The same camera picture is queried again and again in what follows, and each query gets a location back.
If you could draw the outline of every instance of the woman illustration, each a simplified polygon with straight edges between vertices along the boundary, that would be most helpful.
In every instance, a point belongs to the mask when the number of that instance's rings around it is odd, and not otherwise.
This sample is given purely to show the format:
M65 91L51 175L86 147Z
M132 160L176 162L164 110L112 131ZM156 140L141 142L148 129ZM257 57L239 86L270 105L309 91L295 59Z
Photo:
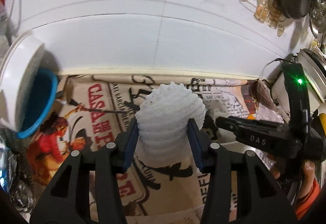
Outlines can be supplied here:
M69 117L82 111L83 107L79 104L64 117L59 117L53 112L40 126L35 141L28 147L27 158L40 184L49 183L70 151L82 150L85 147L86 140L83 137L75 138L70 142L71 131L68 123Z

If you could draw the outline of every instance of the screw head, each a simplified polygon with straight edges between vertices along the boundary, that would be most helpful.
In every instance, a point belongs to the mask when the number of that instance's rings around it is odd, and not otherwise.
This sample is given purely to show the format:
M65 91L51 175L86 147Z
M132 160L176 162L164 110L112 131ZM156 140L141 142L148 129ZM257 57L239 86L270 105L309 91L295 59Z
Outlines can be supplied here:
M72 152L71 152L71 155L73 156L73 157L77 157L78 155L79 155L79 150L73 150Z
M249 156L249 157L254 157L256 155L256 153L252 150L248 150L246 151L246 154Z
M108 149L114 149L115 148L115 143L114 142L109 142L108 144L106 144L106 147Z
M213 142L213 143L211 143L211 148L214 150L217 150L218 148L220 148L220 144Z

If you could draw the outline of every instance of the orange sleeve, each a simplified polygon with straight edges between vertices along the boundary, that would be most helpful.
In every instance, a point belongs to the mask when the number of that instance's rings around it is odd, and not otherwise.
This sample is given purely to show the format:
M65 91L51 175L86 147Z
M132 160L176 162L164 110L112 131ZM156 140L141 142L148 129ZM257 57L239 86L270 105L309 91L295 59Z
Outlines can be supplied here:
M313 186L309 194L301 198L295 207L295 214L297 215L298 220L300 220L304 216L304 214L308 211L308 209L310 208L314 200L317 198L319 192L320 192L319 184L317 180L314 179Z

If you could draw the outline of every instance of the twisted spiral shape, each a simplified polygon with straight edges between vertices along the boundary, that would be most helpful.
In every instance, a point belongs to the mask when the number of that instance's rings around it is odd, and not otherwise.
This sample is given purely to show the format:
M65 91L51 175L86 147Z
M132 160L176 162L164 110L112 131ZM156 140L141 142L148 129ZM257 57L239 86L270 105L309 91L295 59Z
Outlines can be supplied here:
M136 155L145 165L165 167L191 155L187 123L194 118L203 127L205 105L183 84L161 84L146 96L136 113L139 139Z

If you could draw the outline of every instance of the blue rim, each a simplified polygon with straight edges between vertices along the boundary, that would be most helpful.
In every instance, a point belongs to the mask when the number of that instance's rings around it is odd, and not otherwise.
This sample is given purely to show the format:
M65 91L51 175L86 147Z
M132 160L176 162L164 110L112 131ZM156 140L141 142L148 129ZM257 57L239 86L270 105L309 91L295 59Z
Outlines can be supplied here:
M51 86L51 93L50 97L48 99L48 102L46 104L46 107L44 108L44 111L40 115L40 117L36 120L36 122L27 130L20 131L17 133L17 137L19 139L25 139L32 135L42 124L42 122L45 120L46 116L48 115L49 111L52 108L53 102L55 100L55 96L57 93L57 87L58 87L58 79L57 76L50 70L40 68L37 73L42 73L44 75L47 75L49 79L51 79L52 86Z

